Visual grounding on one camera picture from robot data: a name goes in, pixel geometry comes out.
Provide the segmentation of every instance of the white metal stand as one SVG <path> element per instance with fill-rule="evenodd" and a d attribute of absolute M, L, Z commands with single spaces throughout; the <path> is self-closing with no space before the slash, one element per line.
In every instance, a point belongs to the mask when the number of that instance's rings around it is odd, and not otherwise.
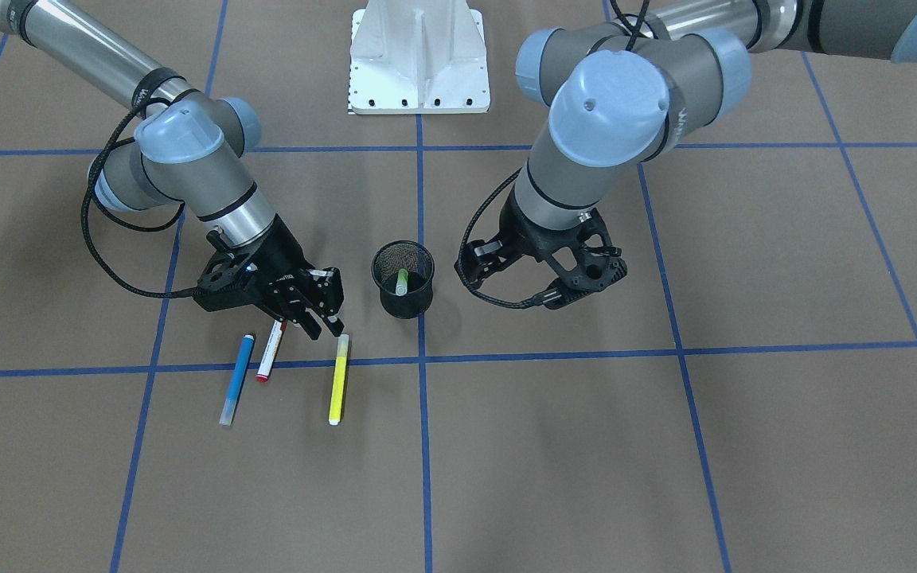
<path fill-rule="evenodd" d="M 483 15 L 466 0 L 370 0 L 353 14 L 349 111 L 483 113 Z"/>

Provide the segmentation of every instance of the yellow marker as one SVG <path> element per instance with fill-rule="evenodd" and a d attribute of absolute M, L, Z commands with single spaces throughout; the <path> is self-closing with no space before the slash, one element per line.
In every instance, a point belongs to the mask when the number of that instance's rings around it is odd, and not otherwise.
<path fill-rule="evenodd" d="M 331 384 L 331 410 L 328 424 L 337 427 L 341 422 L 341 401 L 345 398 L 345 363 L 349 359 L 349 335 L 338 337 L 338 355 L 334 359 L 334 383 Z"/>

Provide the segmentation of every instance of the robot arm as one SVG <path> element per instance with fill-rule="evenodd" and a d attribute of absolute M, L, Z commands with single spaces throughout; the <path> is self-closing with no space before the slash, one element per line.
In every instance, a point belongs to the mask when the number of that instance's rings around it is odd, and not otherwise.
<path fill-rule="evenodd" d="M 626 24 L 636 22 L 629 16 Z M 622 279 L 626 265 L 597 203 L 626 167 L 672 149 L 741 102 L 752 79 L 748 52 L 917 61 L 917 0 L 688 0 L 644 14 L 640 30 L 648 37 L 636 42 L 619 21 L 542 29 L 525 40 L 517 81 L 550 110 L 512 177 L 499 232 L 490 240 L 469 242 L 469 232 L 462 239 L 455 270 L 477 297 L 509 308 L 557 309 Z M 574 268 L 554 258 L 564 248 Z M 477 292 L 525 255 L 556 273 L 547 289 L 517 304 Z"/>
<path fill-rule="evenodd" d="M 214 101 L 66 0 L 0 0 L 0 30 L 22 37 L 146 120 L 117 146 L 94 182 L 99 203 L 142 211 L 185 203 L 215 247 L 193 300 L 208 311 L 256 305 L 301 326 L 316 315 L 336 337 L 341 275 L 306 261 L 240 156 L 259 120 L 239 99 Z M 164 101 L 168 103 L 146 102 Z"/>

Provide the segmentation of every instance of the silver arm tube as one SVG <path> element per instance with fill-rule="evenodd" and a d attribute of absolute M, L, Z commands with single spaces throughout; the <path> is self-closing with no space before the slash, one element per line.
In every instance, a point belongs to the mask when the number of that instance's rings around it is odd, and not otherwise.
<path fill-rule="evenodd" d="M 662 40 L 677 40 L 700 29 L 723 28 L 751 46 L 758 39 L 759 10 L 752 0 L 685 0 L 654 8 L 646 23 Z"/>
<path fill-rule="evenodd" d="M 146 97 L 174 100 L 192 90 L 188 81 L 156 75 L 160 63 L 66 0 L 0 0 L 0 30 L 23 37 L 127 109 Z"/>

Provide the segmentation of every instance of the red marker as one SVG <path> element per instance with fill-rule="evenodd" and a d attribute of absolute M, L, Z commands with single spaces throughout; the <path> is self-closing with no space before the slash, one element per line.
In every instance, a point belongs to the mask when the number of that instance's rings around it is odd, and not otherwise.
<path fill-rule="evenodd" d="M 275 320 L 271 326 L 268 344 L 264 347 L 264 356 L 261 358 L 261 367 L 257 369 L 257 381 L 264 384 L 271 375 L 271 365 L 274 364 L 274 355 L 278 354 L 278 344 L 281 342 L 281 333 L 285 331 L 285 322 Z"/>

